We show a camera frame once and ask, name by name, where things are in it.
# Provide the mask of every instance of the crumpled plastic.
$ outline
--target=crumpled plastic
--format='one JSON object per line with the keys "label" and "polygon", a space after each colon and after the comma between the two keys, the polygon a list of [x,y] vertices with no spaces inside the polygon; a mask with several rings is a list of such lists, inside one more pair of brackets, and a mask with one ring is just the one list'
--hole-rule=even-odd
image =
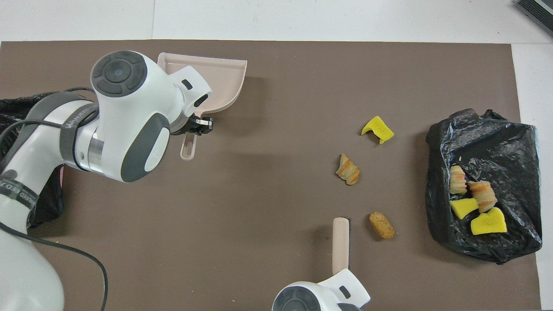
{"label": "crumpled plastic", "polygon": [[[40,100],[53,94],[53,92],[36,94],[29,97],[17,99],[0,100],[0,132],[3,132],[12,123],[25,119],[30,109]],[[3,142],[0,142],[0,158],[4,158],[13,145],[19,134],[19,128],[7,135]],[[63,211],[61,192],[61,170],[62,165],[56,167],[46,185],[39,194],[35,207],[30,211],[27,218],[27,228],[36,227],[44,222],[54,220]]]}
{"label": "crumpled plastic", "polygon": [[[478,116],[458,111],[430,127],[426,213],[432,238],[448,249],[497,263],[536,252],[542,246],[540,175],[534,126],[509,122],[491,110]],[[470,222],[451,210],[450,167],[460,165],[468,181],[487,180],[505,215],[506,233],[473,235]]]}

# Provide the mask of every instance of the pastry piece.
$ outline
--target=pastry piece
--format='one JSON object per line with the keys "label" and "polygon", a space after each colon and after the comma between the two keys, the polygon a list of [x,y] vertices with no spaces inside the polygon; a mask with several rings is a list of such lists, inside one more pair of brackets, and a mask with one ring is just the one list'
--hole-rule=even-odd
{"label": "pastry piece", "polygon": [[471,231],[474,235],[486,233],[507,232],[505,216],[499,208],[491,208],[471,221]]}
{"label": "pastry piece", "polygon": [[394,132],[382,121],[379,116],[372,118],[361,130],[361,135],[373,131],[373,133],[380,138],[380,143],[384,143],[394,136]]}
{"label": "pastry piece", "polygon": [[478,210],[487,212],[497,203],[497,198],[489,182],[468,182],[468,188],[472,192],[472,197],[478,201]]}
{"label": "pastry piece", "polygon": [[361,171],[351,162],[351,160],[342,153],[340,156],[340,167],[336,174],[346,181],[346,184],[353,185],[359,180]]}
{"label": "pastry piece", "polygon": [[369,221],[373,226],[374,232],[383,239],[391,239],[395,235],[394,228],[381,212],[374,212],[369,215]]}
{"label": "pastry piece", "polygon": [[465,181],[465,173],[459,165],[454,165],[450,168],[450,193],[465,194],[467,193],[467,184]]}
{"label": "pastry piece", "polygon": [[451,201],[451,209],[459,219],[465,218],[471,211],[478,208],[478,201],[475,198]]}

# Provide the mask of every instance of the brown table surface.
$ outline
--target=brown table surface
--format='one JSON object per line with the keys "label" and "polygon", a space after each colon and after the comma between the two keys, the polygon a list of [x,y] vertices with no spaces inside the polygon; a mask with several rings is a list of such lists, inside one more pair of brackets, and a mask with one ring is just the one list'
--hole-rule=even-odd
{"label": "brown table surface", "polygon": [[[247,59],[248,70],[192,162],[172,137],[135,183],[66,169],[62,217],[31,234],[97,256],[107,310],[269,310],[285,285],[331,276],[338,216],[351,219],[351,270],[372,296],[363,310],[540,308],[534,255],[498,266],[453,253],[431,238],[425,211],[431,124],[464,108],[519,120],[509,45],[4,42],[0,98],[89,86],[95,61],[121,49]],[[395,132],[382,145],[359,135],[375,115]],[[356,185],[335,175],[341,153],[362,171]],[[396,237],[376,237],[373,211]],[[61,277],[66,310],[99,307],[92,262],[39,250]]]}

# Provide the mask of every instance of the dustpan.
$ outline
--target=dustpan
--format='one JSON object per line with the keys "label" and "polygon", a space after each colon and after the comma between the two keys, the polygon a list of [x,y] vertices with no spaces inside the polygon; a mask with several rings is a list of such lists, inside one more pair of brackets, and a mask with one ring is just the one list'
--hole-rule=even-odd
{"label": "dustpan", "polygon": [[[236,101],[246,76],[247,61],[161,53],[158,56],[158,65],[169,75],[191,66],[204,77],[213,94],[194,112],[201,118],[203,114],[225,110]],[[184,135],[180,157],[183,160],[192,160],[198,135]]]}

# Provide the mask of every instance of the white tile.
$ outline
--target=white tile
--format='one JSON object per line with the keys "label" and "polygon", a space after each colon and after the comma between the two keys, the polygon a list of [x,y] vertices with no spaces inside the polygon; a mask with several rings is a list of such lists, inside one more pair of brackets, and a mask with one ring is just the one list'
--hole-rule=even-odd
{"label": "white tile", "polygon": [[153,38],[553,43],[512,0],[156,0]]}
{"label": "white tile", "polygon": [[514,44],[520,119],[538,129],[543,247],[536,253],[541,308],[553,309],[553,44]]}
{"label": "white tile", "polygon": [[0,41],[151,39],[154,0],[1,0]]}

